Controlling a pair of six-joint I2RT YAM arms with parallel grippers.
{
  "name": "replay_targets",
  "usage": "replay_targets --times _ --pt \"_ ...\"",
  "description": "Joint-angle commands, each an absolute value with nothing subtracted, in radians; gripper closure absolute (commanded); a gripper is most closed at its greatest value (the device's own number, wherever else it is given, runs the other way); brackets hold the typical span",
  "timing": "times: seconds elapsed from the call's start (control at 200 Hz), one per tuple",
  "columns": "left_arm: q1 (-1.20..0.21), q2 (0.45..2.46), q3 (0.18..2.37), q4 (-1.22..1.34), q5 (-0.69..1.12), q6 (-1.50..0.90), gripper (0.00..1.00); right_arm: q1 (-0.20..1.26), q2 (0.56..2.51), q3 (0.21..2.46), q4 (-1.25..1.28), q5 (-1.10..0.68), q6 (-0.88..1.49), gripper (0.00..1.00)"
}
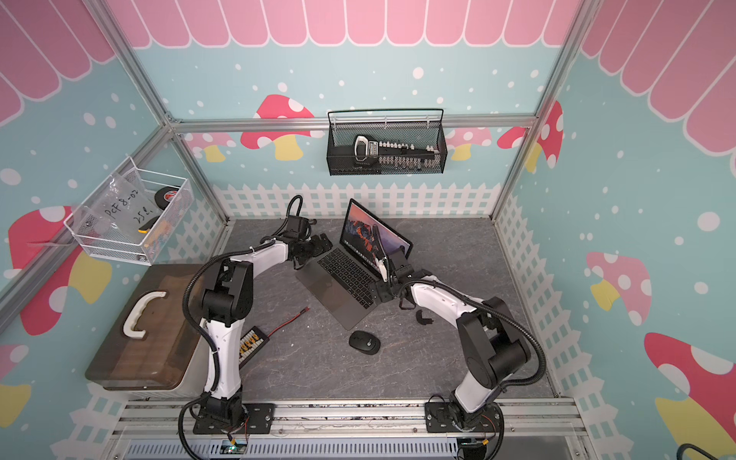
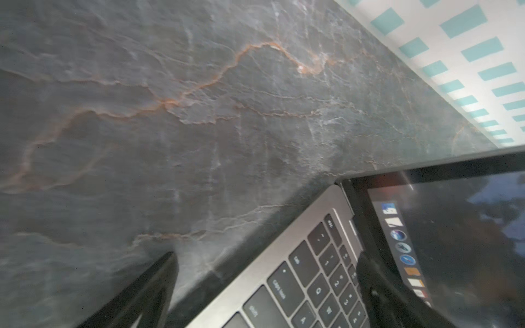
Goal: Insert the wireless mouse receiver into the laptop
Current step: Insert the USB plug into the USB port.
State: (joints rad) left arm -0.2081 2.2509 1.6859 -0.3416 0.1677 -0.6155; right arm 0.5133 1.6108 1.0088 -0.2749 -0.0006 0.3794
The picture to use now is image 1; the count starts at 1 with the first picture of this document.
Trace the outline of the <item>black wireless mouse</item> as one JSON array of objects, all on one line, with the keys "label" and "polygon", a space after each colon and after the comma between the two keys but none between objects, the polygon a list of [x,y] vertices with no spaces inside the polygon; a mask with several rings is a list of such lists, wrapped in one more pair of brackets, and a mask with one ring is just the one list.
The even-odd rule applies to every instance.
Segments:
[{"label": "black wireless mouse", "polygon": [[367,356],[374,356],[381,349],[381,341],[366,331],[352,332],[349,337],[349,345]]}]

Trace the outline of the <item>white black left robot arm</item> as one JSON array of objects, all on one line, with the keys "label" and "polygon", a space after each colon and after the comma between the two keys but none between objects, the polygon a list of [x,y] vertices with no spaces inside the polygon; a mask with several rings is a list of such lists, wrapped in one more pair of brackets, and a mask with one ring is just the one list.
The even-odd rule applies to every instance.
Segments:
[{"label": "white black left robot arm", "polygon": [[248,422],[242,397],[240,347],[245,318],[253,308],[255,278],[285,262],[296,269],[304,268],[309,260],[330,248],[328,238],[312,233],[316,220],[301,215],[303,202],[302,195],[295,195],[287,205],[283,222],[272,234],[262,237],[258,245],[212,257],[184,289],[182,314],[210,350],[203,392],[185,404],[177,418],[179,441],[192,459],[200,456],[186,437],[187,414],[228,436]]}]

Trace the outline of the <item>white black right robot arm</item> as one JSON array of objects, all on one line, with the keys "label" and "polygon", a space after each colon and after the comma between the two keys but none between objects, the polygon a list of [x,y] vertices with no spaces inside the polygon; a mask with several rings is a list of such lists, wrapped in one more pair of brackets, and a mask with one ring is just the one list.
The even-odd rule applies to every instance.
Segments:
[{"label": "white black right robot arm", "polygon": [[544,349],[498,297],[480,300],[415,270],[400,250],[378,256],[379,300],[397,298],[455,325],[468,373],[452,394],[425,403],[428,432],[456,433],[457,459],[494,459],[505,435],[498,396],[546,374]]}]

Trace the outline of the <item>grey laptop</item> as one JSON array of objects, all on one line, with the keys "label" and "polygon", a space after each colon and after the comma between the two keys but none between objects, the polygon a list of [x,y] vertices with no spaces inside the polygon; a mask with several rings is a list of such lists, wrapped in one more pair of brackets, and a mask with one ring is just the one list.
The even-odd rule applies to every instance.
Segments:
[{"label": "grey laptop", "polygon": [[349,201],[337,247],[308,262],[296,278],[346,330],[379,305],[378,250],[409,255],[413,243],[355,199]]}]

